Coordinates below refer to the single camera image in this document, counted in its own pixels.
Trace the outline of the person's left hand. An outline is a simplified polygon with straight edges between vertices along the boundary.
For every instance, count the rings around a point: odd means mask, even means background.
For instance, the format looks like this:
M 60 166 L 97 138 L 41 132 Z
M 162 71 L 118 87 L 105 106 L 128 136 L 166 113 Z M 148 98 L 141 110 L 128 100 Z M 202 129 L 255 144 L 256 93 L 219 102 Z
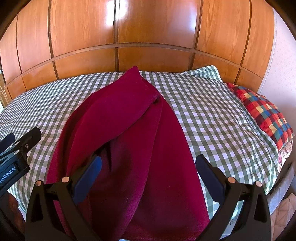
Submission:
M 21 211 L 19 210 L 19 203 L 15 197 L 6 192 L 1 197 L 1 210 L 9 218 L 12 224 L 22 233 L 25 233 L 25 221 Z

